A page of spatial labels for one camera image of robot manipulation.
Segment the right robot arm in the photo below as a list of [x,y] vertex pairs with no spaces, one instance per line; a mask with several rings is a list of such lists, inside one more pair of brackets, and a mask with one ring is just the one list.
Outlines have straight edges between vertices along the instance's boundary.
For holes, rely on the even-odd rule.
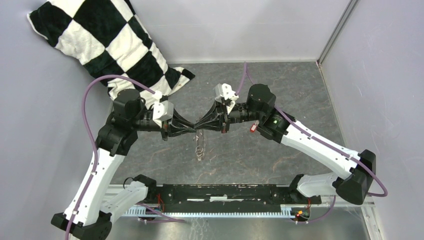
[[308,129],[293,116],[278,111],[276,96],[265,84],[249,88],[246,102],[236,103],[238,96],[228,84],[218,84],[211,109],[198,120],[196,130],[226,133],[231,124],[252,122],[251,132],[317,160],[331,170],[319,175],[299,174],[291,183],[289,199],[302,204],[319,195],[337,195],[343,200],[362,205],[376,176],[376,155],[338,145]]

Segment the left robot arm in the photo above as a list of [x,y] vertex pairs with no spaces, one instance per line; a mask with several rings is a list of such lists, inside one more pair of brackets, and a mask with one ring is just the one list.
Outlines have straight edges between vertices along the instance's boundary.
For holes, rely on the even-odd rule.
[[65,231],[66,237],[106,239],[113,224],[127,210],[140,201],[151,204],[157,198],[156,182],[142,177],[110,200],[104,199],[112,177],[138,139],[138,132],[159,132],[167,140],[194,131],[194,124],[179,115],[166,98],[146,107],[137,90],[123,90],[93,140],[92,160],[74,199],[64,212],[53,215],[51,224]]

